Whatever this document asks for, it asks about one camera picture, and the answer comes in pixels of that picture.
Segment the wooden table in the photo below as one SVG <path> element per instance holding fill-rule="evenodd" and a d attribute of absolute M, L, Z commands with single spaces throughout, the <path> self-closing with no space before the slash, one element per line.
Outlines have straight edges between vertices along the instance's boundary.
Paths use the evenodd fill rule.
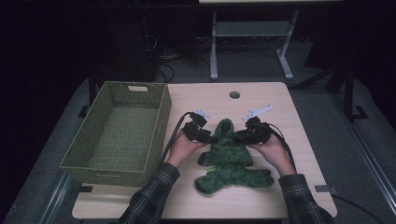
<path fill-rule="evenodd" d="M 259 115 L 262 121 L 277 126 L 285 135 L 295 159 L 298 173 L 305 174 L 309 188 L 318 204 L 335 217 L 337 211 L 329 192 L 316 192 L 315 186 L 326 185 L 318 162 L 306 137 L 293 101 L 285 84 L 268 83 L 207 83 L 170 84 L 172 109 L 169 118 L 165 145 L 179 118 L 188 111 L 203 109 L 211 116 L 205 126 L 214 131 L 222 119 L 231 119 L 236 131 L 245 128 L 242 121 L 249 109 L 266 105 L 273 108 Z M 239 99 L 230 97 L 231 91 L 240 93 Z M 202 152 L 210 146 L 196 151 L 179 168 L 179 180 L 172 188 L 163 218 L 287 218 L 281 188 L 277 182 L 279 174 L 256 150 L 249 148 L 254 160 L 252 168 L 272 171 L 274 185 L 268 189 L 251 189 L 229 186 L 212 195 L 200 194 L 194 188 L 194 179 L 205 175 L 207 168 L 198 165 Z M 73 209 L 75 218 L 118 218 L 122 215 L 131 196 L 138 190 L 128 187 L 88 185 L 91 192 L 81 192 Z"/>

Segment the plaid shirt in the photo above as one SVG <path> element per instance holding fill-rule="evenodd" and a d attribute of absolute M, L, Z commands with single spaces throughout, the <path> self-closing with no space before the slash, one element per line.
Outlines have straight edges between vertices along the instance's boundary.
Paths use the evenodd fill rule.
<path fill-rule="evenodd" d="M 173 165 L 166 162 L 161 165 L 153 180 L 134 194 L 119 223 L 161 223 L 166 198 L 179 176 Z M 283 176 L 279 178 L 279 184 L 288 207 L 290 224 L 333 223 L 332 216 L 313 199 L 304 175 Z"/>
<path fill-rule="evenodd" d="M 175 166 L 163 163 L 148 185 L 134 194 L 119 223 L 161 223 L 169 191 L 179 176 L 180 173 Z"/>
<path fill-rule="evenodd" d="M 282 176 L 279 184 L 288 207 L 290 224 L 334 223 L 332 216 L 315 202 L 304 175 Z"/>

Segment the green woven basket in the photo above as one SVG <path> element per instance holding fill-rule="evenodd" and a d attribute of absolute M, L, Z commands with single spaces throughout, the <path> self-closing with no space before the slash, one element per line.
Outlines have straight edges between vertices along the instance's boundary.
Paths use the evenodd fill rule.
<path fill-rule="evenodd" d="M 60 168 L 84 183 L 144 187 L 159 166 L 171 106 L 166 84 L 105 82 Z"/>

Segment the person's left hand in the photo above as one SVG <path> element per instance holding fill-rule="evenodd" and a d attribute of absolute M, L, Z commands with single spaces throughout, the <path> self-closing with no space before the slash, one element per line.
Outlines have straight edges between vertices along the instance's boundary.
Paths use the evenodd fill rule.
<path fill-rule="evenodd" d="M 175 142 L 170 149 L 169 157 L 166 162 L 178 168 L 196 149 L 204 146 L 206 146 L 206 144 L 190 141 L 186 134 L 180 130 L 176 135 Z"/>

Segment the green fabric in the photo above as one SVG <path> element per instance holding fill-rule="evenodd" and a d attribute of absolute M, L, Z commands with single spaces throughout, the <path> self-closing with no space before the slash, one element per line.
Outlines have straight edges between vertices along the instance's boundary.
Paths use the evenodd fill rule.
<path fill-rule="evenodd" d="M 194 181 L 200 192 L 211 194 L 225 186 L 241 185 L 251 188 L 268 188 L 274 183 L 269 170 L 251 170 L 246 166 L 253 159 L 246 146 L 236 141 L 233 122 L 223 119 L 217 126 L 214 136 L 219 140 L 212 144 L 210 151 L 204 152 L 198 163 L 212 166 L 206 175 Z"/>
<path fill-rule="evenodd" d="M 235 163 L 216 166 L 194 181 L 204 194 L 211 194 L 225 186 L 241 185 L 251 188 L 268 188 L 274 183 L 269 170 L 249 170 Z"/>
<path fill-rule="evenodd" d="M 235 141 L 236 133 L 233 131 L 233 122 L 223 119 L 213 134 L 218 141 L 211 145 L 209 152 L 204 152 L 198 164 L 202 166 L 222 165 L 238 163 L 245 166 L 253 164 L 248 149 L 241 143 Z"/>

